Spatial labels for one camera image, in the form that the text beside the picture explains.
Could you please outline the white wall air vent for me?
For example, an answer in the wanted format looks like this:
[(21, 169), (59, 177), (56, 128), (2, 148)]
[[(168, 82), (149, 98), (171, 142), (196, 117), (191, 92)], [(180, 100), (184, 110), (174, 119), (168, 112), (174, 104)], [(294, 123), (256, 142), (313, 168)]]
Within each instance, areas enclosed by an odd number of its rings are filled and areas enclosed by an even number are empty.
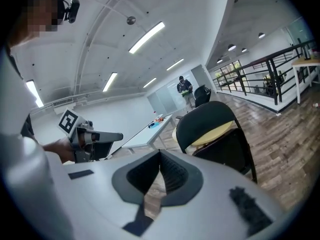
[(62, 114), (66, 109), (73, 109), (76, 105), (73, 97), (68, 97), (54, 101), (52, 103), (53, 110), (56, 115)]

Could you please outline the person's left forearm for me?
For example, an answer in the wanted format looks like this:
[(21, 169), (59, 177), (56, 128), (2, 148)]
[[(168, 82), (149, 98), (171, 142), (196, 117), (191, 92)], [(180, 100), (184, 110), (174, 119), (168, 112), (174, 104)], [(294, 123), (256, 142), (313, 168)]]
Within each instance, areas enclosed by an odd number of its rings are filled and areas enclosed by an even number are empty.
[(47, 144), (43, 144), (42, 148), (46, 152), (51, 152), (51, 153), (54, 153), (56, 155), (59, 155), (59, 141), (53, 141), (53, 142), (50, 142), (50, 143), (47, 143)]

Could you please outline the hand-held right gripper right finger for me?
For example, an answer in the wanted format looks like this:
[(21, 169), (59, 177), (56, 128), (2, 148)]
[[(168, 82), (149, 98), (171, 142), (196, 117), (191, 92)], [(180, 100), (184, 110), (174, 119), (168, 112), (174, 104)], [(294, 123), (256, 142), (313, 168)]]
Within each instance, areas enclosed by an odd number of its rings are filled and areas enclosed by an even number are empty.
[[(266, 190), (238, 171), (219, 163), (174, 152), (203, 176), (199, 193), (182, 206), (163, 207), (149, 227), (149, 240), (272, 240), (275, 221), (284, 209)], [(241, 187), (255, 199), (272, 224), (248, 236), (248, 225), (231, 200), (230, 189)]]

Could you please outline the frosted glass partition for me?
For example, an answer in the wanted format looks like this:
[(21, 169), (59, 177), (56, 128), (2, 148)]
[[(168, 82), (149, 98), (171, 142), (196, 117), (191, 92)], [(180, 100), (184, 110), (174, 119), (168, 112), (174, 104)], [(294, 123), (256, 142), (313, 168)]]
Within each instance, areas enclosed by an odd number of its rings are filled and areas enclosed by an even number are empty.
[(153, 111), (158, 115), (171, 115), (176, 112), (184, 115), (187, 113), (186, 101), (177, 91), (178, 83), (179, 76), (147, 96)]

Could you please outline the round yellow wooden table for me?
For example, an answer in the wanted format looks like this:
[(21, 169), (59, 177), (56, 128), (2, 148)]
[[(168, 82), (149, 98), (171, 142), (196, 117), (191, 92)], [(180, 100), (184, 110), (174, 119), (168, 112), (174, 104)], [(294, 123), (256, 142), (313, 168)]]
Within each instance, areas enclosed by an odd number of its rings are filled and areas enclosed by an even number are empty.
[(196, 149), (199, 149), (210, 142), (216, 140), (217, 138), (221, 137), (223, 134), (225, 134), (233, 125), (233, 121), (227, 122), (213, 130), (210, 130), (209, 132), (205, 133), (203, 136), (201, 136), (199, 139), (194, 141), (191, 146), (196, 147)]

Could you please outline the person's black clothing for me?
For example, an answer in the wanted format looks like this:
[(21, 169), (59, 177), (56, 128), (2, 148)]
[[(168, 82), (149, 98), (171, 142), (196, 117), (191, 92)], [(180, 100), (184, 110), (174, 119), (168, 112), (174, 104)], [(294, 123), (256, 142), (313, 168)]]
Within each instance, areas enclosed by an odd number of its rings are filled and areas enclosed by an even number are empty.
[(38, 143), (38, 141), (35, 138), (35, 134), (34, 134), (34, 131), (33, 131), (30, 115), (27, 116), (27, 118), (26, 118), (26, 120), (24, 122), (24, 125), (23, 125), (22, 130), (21, 130), (21, 135), (23, 137), (31, 138), (36, 143)]

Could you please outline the black office chair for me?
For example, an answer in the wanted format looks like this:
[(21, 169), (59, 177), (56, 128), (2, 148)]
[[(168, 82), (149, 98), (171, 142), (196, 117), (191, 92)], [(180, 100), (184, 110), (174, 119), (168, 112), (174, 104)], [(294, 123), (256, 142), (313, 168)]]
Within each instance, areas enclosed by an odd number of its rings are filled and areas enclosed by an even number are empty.
[(201, 85), (194, 92), (195, 108), (207, 103), (211, 98), (211, 89), (207, 88), (205, 85)]

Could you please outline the black metal railing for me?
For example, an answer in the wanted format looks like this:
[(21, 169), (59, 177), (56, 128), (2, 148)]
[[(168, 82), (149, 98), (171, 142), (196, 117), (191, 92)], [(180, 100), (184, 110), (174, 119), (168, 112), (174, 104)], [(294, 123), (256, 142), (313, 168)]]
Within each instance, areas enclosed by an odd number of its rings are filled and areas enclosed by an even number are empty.
[(296, 83), (292, 63), (305, 55), (310, 48), (316, 48), (315, 40), (298, 44), (266, 55), (246, 65), (241, 65), (235, 72), (239, 73), (242, 91), (226, 91), (228, 94), (243, 94), (246, 98), (249, 95), (264, 97), (279, 105), (285, 100), (284, 95), (288, 94)]

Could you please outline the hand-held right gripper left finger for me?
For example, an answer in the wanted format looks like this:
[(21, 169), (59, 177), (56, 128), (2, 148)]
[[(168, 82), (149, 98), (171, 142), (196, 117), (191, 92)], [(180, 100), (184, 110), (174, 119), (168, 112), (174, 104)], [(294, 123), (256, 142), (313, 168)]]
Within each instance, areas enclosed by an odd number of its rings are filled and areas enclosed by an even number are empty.
[(49, 240), (161, 240), (161, 226), (144, 214), (144, 193), (127, 180), (131, 169), (152, 162), (158, 152), (63, 165), (47, 152), (56, 203), (46, 237)]

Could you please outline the group of ceiling tube lights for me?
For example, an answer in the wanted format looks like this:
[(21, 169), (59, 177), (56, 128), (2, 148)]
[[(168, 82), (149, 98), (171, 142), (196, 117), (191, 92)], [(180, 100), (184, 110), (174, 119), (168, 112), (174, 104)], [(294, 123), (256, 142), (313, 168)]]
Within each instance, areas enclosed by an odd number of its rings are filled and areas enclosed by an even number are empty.
[[(160, 21), (157, 23), (153, 28), (148, 30), (129, 50), (128, 52), (130, 54), (134, 54), (137, 52), (138, 49), (140, 49), (149, 39), (151, 39), (154, 35), (156, 35), (159, 31), (161, 31), (165, 27), (165, 24)], [(102, 92), (106, 92), (111, 84), (113, 83), (114, 79), (116, 78), (117, 73), (113, 72), (111, 76), (109, 77), (107, 83), (105, 84)], [(36, 85), (34, 80), (29, 80), (26, 82), (26, 86), (29, 89), (29, 91), (32, 93), (32, 95), (35, 97), (35, 104), (38, 108), (42, 108), (44, 106), (39, 93), (37, 91)]]

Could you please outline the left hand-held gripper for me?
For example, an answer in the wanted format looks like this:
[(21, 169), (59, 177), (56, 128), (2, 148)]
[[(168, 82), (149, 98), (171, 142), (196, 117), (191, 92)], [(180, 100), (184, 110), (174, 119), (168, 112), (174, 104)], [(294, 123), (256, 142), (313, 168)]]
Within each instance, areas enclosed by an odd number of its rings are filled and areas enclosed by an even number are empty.
[(66, 108), (58, 128), (66, 135), (73, 151), (75, 163), (86, 163), (106, 158), (114, 142), (123, 139), (122, 133), (95, 132), (93, 122)]

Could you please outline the black folding chair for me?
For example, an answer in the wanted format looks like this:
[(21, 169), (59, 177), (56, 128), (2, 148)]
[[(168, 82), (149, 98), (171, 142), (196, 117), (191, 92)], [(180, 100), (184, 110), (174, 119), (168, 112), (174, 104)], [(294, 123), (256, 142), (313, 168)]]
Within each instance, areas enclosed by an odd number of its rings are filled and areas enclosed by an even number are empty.
[(176, 139), (181, 151), (186, 149), (205, 134), (219, 127), (235, 123), (236, 128), (227, 128), (218, 132), (193, 155), (197, 158), (226, 165), (245, 175), (252, 174), (252, 181), (257, 183), (257, 173), (250, 150), (250, 145), (231, 108), (220, 101), (209, 101), (184, 115), (176, 127)]

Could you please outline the large glass window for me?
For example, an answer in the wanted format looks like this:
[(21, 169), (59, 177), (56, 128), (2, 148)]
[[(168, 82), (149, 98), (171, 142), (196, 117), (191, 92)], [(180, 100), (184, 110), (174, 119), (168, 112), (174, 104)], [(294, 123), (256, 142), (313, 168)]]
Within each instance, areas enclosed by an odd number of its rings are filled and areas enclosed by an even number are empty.
[(243, 70), (239, 73), (235, 72), (236, 69), (241, 67), (239, 60), (231, 62), (223, 66), (213, 73), (213, 83), (218, 90), (222, 91), (243, 91), (241, 86), (240, 76), (244, 74)]

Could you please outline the person's left hand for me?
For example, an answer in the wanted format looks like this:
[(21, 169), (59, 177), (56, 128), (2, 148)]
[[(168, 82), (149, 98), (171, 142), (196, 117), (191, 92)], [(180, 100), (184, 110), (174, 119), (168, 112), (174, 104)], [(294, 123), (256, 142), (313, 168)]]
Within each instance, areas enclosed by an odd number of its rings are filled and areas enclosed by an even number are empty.
[(63, 164), (75, 161), (74, 150), (67, 137), (56, 140), (53, 143), (53, 149)]

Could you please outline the white rectangular table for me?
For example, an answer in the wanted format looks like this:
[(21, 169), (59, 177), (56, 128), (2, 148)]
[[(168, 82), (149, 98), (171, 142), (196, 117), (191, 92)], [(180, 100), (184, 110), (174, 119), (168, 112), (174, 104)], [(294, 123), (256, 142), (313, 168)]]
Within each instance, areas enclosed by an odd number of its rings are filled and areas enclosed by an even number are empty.
[(167, 115), (161, 123), (152, 128), (146, 126), (125, 144), (123, 144), (121, 148), (128, 149), (131, 154), (135, 153), (134, 148), (148, 147), (155, 150), (156, 147), (154, 142), (158, 137), (160, 137), (160, 134), (164, 131), (168, 124), (171, 124), (173, 128), (176, 126), (173, 114)]

